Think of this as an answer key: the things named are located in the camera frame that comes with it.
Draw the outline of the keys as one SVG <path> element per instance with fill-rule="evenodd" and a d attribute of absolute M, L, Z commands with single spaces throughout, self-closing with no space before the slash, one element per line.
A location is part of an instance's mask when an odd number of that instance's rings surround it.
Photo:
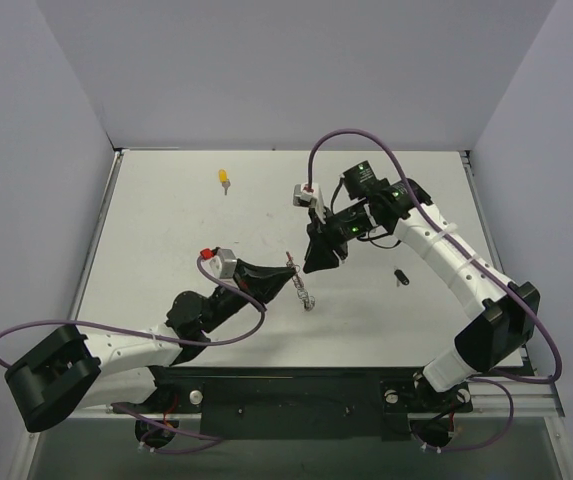
<path fill-rule="evenodd" d="M 396 285 L 397 286 L 408 286 L 409 285 L 410 280 L 402 269 L 396 268 L 394 270 L 394 276 L 396 278 Z"/>

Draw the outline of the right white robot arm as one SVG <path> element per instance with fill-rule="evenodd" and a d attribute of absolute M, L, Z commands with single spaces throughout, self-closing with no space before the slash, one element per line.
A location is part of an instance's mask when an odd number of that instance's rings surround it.
<path fill-rule="evenodd" d="M 419 406 L 438 407 L 449 390 L 489 372 L 532 338 L 535 325 L 527 313 L 538 308 L 537 289 L 529 282 L 517 285 L 475 253 L 414 180 L 390 183 L 362 162 L 345 171 L 340 183 L 353 203 L 339 212 L 324 205 L 318 184 L 294 188 L 294 205 L 306 208 L 310 218 L 304 272 L 339 267 L 349 241 L 382 228 L 433 270 L 470 320 L 416 375 L 412 394 Z"/>

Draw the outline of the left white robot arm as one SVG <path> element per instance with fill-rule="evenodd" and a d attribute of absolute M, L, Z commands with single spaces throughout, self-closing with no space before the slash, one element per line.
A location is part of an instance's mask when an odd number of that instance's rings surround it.
<path fill-rule="evenodd" d="M 196 358 L 212 345 L 208 334 L 247 305 L 264 315 L 295 273 L 293 267 L 261 267 L 243 260 L 230 267 L 213 266 L 206 275 L 216 285 L 210 296 L 180 293 L 165 322 L 142 331 L 92 322 L 58 323 L 4 374 L 26 429 L 48 430 L 78 407 L 103 403 L 140 403 L 152 412 L 163 410 L 172 388 L 154 377 L 153 369 Z M 141 370 L 147 374 L 136 394 L 108 385 L 113 375 Z"/>

